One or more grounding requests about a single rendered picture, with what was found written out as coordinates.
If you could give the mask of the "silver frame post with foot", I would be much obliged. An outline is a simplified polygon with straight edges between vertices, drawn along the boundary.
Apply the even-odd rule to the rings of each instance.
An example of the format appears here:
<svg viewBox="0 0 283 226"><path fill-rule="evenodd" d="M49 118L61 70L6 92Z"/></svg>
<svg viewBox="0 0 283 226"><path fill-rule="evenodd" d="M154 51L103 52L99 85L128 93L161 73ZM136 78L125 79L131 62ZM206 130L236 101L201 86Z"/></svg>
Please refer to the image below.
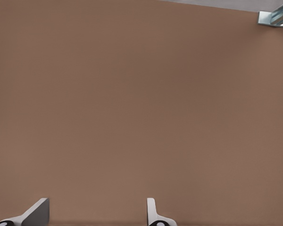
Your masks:
<svg viewBox="0 0 283 226"><path fill-rule="evenodd" d="M272 27L283 27L283 5L272 12L259 11L257 23Z"/></svg>

